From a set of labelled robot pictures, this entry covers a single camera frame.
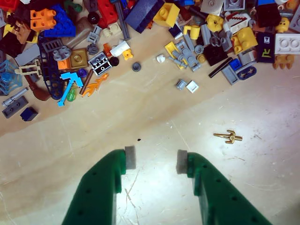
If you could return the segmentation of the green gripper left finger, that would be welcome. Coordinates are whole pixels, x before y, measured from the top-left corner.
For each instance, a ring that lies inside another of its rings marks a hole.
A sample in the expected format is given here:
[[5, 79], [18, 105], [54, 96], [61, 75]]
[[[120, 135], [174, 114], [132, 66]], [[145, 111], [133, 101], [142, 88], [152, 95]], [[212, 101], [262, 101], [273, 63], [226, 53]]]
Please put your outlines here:
[[135, 168], [134, 146], [106, 154], [82, 176], [62, 224], [116, 224], [116, 195], [122, 190], [121, 176]]

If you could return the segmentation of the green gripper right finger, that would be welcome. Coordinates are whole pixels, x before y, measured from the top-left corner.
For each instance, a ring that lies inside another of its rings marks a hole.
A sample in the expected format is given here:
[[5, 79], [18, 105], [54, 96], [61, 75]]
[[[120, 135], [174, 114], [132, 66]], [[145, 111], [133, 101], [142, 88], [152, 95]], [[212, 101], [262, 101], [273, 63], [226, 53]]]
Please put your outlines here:
[[178, 150], [176, 170], [193, 180], [203, 225], [271, 224], [204, 156]]

